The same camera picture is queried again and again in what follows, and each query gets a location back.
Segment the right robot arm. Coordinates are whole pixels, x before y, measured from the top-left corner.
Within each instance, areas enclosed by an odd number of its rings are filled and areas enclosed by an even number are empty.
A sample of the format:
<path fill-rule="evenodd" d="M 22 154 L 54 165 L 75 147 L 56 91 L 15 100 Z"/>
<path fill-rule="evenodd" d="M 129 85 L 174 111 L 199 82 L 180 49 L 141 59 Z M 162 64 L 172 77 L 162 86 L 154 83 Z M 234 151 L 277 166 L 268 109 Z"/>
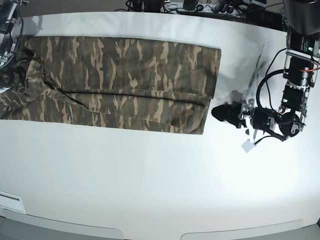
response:
<path fill-rule="evenodd" d="M 24 30 L 24 20 L 19 6 L 28 4 L 24 0 L 4 0 L 0 5 L 0 87 L 9 88 L 14 74 L 8 67 L 17 56 L 17 49 Z"/>

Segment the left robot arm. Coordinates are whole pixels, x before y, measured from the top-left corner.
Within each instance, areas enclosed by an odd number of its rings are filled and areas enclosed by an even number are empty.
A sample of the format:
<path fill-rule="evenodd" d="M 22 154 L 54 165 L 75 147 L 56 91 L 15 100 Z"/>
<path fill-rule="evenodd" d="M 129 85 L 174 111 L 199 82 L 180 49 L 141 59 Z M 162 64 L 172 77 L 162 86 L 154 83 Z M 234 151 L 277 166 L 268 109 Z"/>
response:
<path fill-rule="evenodd" d="M 285 0 L 283 6 L 288 22 L 284 68 L 266 73 L 255 98 L 235 105 L 223 104 L 211 111 L 221 122 L 238 129 L 252 127 L 282 142 L 303 130 L 308 94 L 315 85 L 314 74 L 320 70 L 320 2 Z M 276 75 L 286 79 L 278 110 L 261 104 L 262 87 Z"/>

